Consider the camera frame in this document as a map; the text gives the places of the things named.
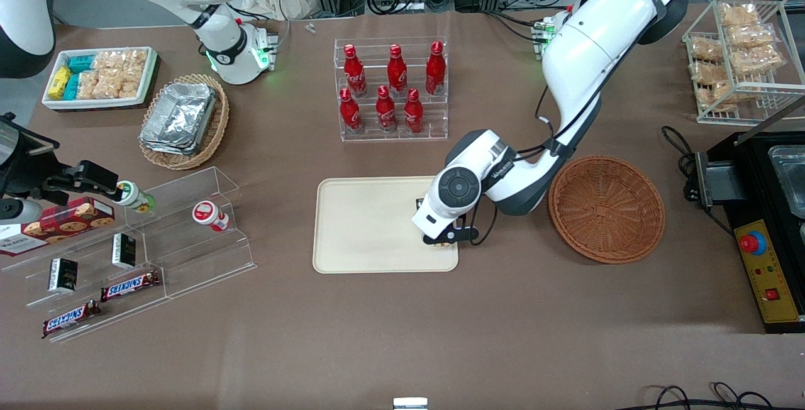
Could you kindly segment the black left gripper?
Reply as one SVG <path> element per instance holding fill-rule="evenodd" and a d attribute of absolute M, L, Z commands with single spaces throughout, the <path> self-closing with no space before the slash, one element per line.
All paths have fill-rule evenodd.
<path fill-rule="evenodd" d="M 425 198 L 420 197 L 415 200 L 416 210 L 420 210 L 425 204 Z M 450 223 L 443 229 L 435 238 L 422 236 L 422 241 L 425 245 L 435 247 L 447 247 L 457 243 L 468 243 L 471 246 L 480 245 L 480 232 L 475 227 L 475 211 L 472 211 L 470 218 L 467 215 L 461 215 L 457 220 Z"/>

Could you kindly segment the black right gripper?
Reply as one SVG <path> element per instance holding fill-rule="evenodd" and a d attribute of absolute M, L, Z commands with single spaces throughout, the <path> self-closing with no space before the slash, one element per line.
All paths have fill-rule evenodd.
<path fill-rule="evenodd" d="M 2 195 L 18 199 L 67 202 L 69 193 L 94 192 L 115 203 L 123 200 L 118 175 L 89 160 L 75 167 L 60 163 L 58 141 L 39 135 L 2 115 Z"/>

